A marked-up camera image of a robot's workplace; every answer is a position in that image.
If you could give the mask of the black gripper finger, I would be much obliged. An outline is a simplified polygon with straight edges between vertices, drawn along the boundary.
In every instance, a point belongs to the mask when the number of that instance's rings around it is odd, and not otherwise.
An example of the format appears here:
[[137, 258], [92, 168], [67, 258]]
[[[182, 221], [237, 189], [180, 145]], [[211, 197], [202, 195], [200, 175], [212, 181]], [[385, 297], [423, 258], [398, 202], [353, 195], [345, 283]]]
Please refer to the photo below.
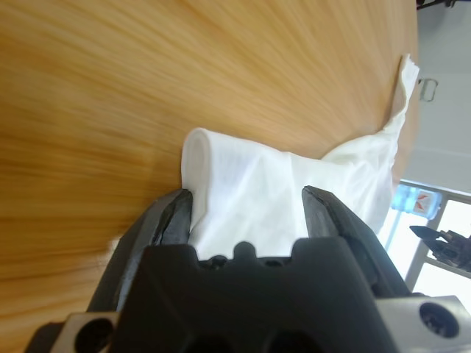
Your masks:
[[193, 195], [178, 189], [155, 199], [125, 232], [88, 305], [88, 312], [119, 311], [127, 298], [148, 246], [187, 244]]

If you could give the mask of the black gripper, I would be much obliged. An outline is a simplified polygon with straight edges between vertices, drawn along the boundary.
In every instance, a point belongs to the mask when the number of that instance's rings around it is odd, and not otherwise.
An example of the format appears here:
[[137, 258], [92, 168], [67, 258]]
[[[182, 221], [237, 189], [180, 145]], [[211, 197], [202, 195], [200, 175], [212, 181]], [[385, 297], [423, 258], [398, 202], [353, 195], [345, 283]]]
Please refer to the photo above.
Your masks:
[[[411, 295], [376, 234], [333, 193], [305, 186], [302, 203], [308, 237], [343, 238], [376, 297]], [[409, 228], [425, 245], [431, 246], [432, 255], [439, 262], [470, 272], [470, 237], [426, 226]]]

